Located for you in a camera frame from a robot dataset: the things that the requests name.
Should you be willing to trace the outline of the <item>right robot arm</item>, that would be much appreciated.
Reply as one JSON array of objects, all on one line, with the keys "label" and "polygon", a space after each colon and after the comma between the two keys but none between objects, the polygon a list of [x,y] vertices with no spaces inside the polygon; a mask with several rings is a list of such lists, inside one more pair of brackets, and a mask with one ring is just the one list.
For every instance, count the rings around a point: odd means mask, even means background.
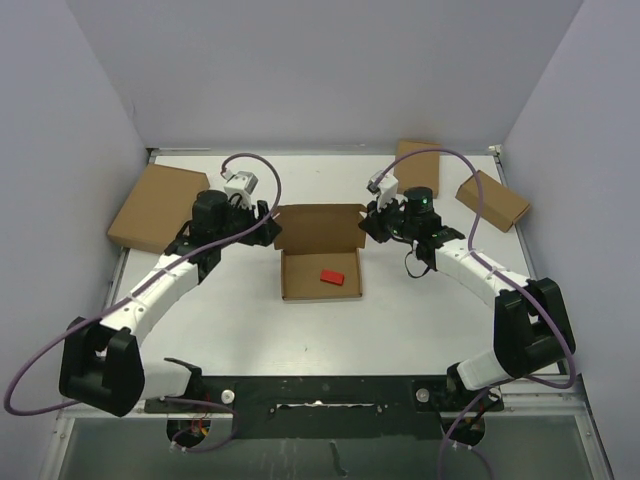
[{"label": "right robot arm", "polygon": [[398,201],[394,190],[377,187],[359,227],[378,243],[407,244],[428,271],[442,273],[474,293],[493,311],[492,346],[452,365],[446,400],[464,409],[481,389],[527,377],[561,360],[576,345],[561,290],[549,278],[512,272],[468,246],[458,230],[443,224],[427,187],[413,187]]}]

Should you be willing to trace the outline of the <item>small red block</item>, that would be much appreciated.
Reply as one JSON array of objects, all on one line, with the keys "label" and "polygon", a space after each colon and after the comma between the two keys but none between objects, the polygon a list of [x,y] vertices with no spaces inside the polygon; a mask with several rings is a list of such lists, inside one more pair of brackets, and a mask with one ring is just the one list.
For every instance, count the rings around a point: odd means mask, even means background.
[{"label": "small red block", "polygon": [[345,275],[341,272],[323,269],[320,274],[320,280],[331,285],[342,286],[345,281]]}]

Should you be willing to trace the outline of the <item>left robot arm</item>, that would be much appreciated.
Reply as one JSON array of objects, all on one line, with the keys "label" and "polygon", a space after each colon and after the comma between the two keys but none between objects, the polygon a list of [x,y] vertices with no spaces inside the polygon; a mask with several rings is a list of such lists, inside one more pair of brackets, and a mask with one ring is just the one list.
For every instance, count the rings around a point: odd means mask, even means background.
[{"label": "left robot arm", "polygon": [[274,242],[282,229],[273,213],[264,200],[244,206],[237,193],[198,193],[190,220],[144,279],[98,320],[79,317],[69,325],[60,393],[117,417],[141,400],[162,397],[182,411],[196,408],[203,398],[200,368],[176,358],[145,360],[140,347],[171,307],[219,264],[223,248]]}]

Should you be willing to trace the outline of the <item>brown cardboard box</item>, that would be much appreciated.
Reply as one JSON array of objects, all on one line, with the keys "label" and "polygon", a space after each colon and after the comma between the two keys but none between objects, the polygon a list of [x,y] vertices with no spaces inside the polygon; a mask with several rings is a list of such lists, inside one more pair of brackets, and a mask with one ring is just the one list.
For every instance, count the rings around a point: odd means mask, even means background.
[{"label": "brown cardboard box", "polygon": [[[285,301],[356,299],[363,295],[360,251],[366,234],[358,224],[361,204],[295,204],[278,208],[282,232],[274,241],[281,252],[281,296]],[[345,275],[342,286],[320,280],[323,269]]]}]

